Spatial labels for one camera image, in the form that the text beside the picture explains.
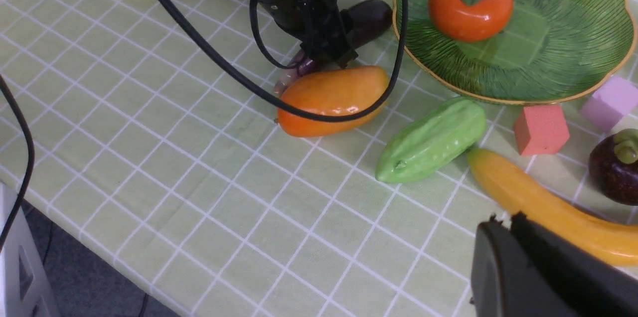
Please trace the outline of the right gripper own finger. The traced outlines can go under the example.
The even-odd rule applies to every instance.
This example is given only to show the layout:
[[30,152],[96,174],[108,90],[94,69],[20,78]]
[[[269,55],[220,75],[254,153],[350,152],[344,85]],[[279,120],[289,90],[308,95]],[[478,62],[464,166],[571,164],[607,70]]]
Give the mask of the right gripper own finger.
[[634,278],[517,213],[476,230],[470,276],[479,317],[635,317]]

